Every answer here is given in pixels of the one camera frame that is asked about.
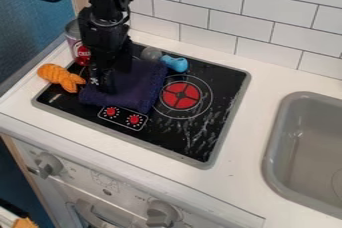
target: blue wall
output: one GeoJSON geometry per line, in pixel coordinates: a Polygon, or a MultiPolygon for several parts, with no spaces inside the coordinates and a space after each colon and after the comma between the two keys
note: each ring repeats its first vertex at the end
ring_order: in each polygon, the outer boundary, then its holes
{"type": "Polygon", "coordinates": [[[71,0],[0,0],[0,83],[56,39],[73,17],[71,0]]]}

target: metal sink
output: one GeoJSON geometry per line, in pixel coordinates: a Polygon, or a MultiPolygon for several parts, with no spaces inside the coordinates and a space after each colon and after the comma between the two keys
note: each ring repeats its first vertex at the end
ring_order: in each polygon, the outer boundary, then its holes
{"type": "Polygon", "coordinates": [[[263,175],[280,196],[342,219],[342,101],[310,92],[284,98],[263,175]]]}

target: black stovetop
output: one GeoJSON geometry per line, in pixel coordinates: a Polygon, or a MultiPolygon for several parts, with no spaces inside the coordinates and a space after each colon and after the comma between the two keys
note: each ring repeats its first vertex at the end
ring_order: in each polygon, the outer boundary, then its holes
{"type": "MultiPolygon", "coordinates": [[[[133,55],[139,57],[143,49],[134,45],[133,55]]],[[[65,117],[63,113],[68,113],[76,122],[82,119],[84,124],[86,120],[91,128],[96,123],[100,125],[96,128],[107,128],[106,133],[110,129],[139,139],[143,141],[141,146],[180,161],[206,164],[228,130],[226,123],[233,118],[232,110],[237,108],[237,95],[242,97],[247,74],[190,58],[188,61],[190,68],[185,74],[169,72],[159,99],[147,115],[118,106],[80,104],[77,94],[67,93],[60,85],[50,85],[36,102],[38,106],[49,106],[54,114],[65,117]]],[[[85,74],[83,67],[75,63],[69,71],[85,74]]]]}

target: blue toy object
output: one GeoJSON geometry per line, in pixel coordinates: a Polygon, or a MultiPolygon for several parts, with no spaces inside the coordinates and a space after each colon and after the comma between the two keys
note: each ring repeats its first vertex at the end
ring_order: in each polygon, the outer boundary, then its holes
{"type": "Polygon", "coordinates": [[[186,72],[189,68],[188,60],[185,58],[173,58],[169,55],[164,55],[160,58],[160,61],[165,63],[166,66],[176,72],[186,72]]]}

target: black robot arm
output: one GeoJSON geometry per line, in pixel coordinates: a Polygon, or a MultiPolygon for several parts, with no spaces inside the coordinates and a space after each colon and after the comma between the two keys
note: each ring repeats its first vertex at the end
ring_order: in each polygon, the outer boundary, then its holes
{"type": "Polygon", "coordinates": [[[82,42],[91,52],[90,82],[107,93],[107,71],[130,70],[131,57],[121,57],[119,52],[129,42],[129,26],[126,22],[130,18],[131,1],[133,0],[89,0],[90,7],[83,8],[77,18],[82,42]]]}

